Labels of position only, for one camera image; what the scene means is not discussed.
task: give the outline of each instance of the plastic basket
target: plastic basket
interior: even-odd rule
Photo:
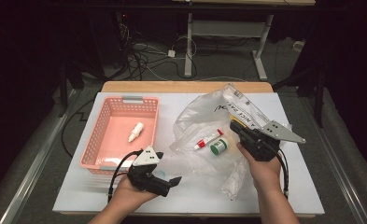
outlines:
[[[159,99],[156,97],[106,97],[80,160],[80,166],[94,174],[112,175],[128,153],[153,146]],[[142,122],[144,128],[131,143],[131,130]],[[122,166],[131,166],[129,158]]]

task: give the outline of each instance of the white table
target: white table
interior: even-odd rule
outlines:
[[[164,156],[153,172],[160,178],[182,175],[178,186],[171,188],[167,197],[158,197],[143,204],[134,215],[191,216],[191,217],[247,217],[258,216],[256,190],[250,175],[235,201],[221,192],[225,181],[220,175],[195,175],[185,172],[188,158],[181,158],[169,146],[174,142],[172,127],[181,111],[201,93],[157,92],[101,92],[98,94],[87,125],[81,135],[76,153],[71,161],[64,183],[54,204],[53,211],[63,214],[88,214],[101,211],[107,202],[109,175],[93,175],[79,166],[96,121],[98,110],[105,97],[110,95],[155,96],[160,98],[160,111],[155,145]],[[270,119],[288,123],[276,93],[246,93],[246,96]],[[287,143],[284,152],[289,163],[289,202],[300,217],[324,214],[312,178],[297,144]]]

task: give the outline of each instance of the plastic bag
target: plastic bag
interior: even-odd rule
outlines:
[[[230,129],[231,119],[238,119],[250,129],[260,129],[270,120],[238,91],[232,84],[223,89],[197,97],[177,117],[173,126],[175,142],[172,150],[184,153],[187,172],[194,175],[223,175],[226,179],[220,186],[223,193],[235,200],[248,174],[247,160],[236,147],[238,135]],[[217,156],[208,143],[201,149],[195,145],[217,129],[230,143],[228,148]]]
[[[173,131],[176,140],[170,148],[190,158],[189,172],[193,175],[223,175],[227,182],[221,185],[220,189],[234,200],[242,186],[248,167],[242,165],[244,157],[235,145],[239,138],[230,129],[230,113],[223,94],[225,94],[224,89],[213,91],[197,97],[187,105],[174,123]],[[201,149],[194,148],[200,139],[206,138],[217,129],[223,132],[221,137],[229,142],[226,150],[218,156],[212,153],[209,145],[218,139]]]

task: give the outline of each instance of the wooden table edge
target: wooden table edge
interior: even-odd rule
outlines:
[[[268,82],[206,82],[206,81],[108,81],[102,92],[194,92],[207,93],[232,83],[240,92],[274,92]]]

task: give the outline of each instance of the white bottle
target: white bottle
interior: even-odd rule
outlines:
[[[132,142],[134,141],[134,139],[139,136],[140,132],[142,132],[143,127],[145,127],[145,125],[141,122],[138,122],[136,124],[136,126],[134,126],[134,129],[131,131],[131,135],[128,138],[128,142]]]

